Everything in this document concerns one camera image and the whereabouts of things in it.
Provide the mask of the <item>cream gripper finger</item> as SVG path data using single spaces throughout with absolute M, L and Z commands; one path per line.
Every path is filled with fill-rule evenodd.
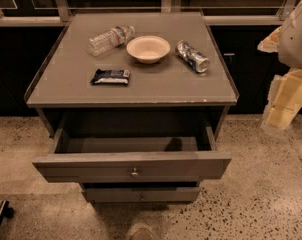
M 257 49 L 266 53 L 277 53 L 280 30 L 281 28 L 278 27 L 274 31 L 272 31 L 266 38 L 264 38 L 259 43 Z
M 286 129 L 302 108 L 302 69 L 291 68 L 271 81 L 261 127 L 265 132 Z

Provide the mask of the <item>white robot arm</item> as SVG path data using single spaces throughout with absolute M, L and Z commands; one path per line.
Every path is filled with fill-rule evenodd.
M 276 52 L 279 61 L 290 67 L 284 76 L 274 76 L 262 115 L 262 129 L 275 134 L 286 129 L 302 108 L 302 0 L 257 49 Z

